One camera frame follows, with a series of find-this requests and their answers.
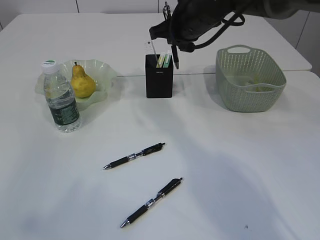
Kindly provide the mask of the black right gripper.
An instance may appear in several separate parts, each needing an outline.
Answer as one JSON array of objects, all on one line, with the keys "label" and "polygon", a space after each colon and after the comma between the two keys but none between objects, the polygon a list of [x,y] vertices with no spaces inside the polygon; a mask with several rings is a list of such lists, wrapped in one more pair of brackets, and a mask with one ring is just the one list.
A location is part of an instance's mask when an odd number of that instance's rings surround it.
[{"label": "black right gripper", "polygon": [[216,28],[233,9],[231,0],[179,0],[171,17],[149,29],[150,38],[166,39],[182,52],[193,52],[213,43],[230,26],[226,22],[208,41],[195,45],[203,34]]}]

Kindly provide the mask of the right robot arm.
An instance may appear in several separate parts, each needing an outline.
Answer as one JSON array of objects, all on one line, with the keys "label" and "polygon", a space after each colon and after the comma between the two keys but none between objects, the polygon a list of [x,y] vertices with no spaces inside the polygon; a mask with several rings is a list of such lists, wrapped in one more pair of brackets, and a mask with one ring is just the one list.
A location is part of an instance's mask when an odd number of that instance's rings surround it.
[{"label": "right robot arm", "polygon": [[212,44],[230,26],[243,25],[245,15],[287,19],[297,11],[318,13],[318,0],[179,0],[172,15],[152,26],[152,40],[166,39],[182,52],[192,53]]}]

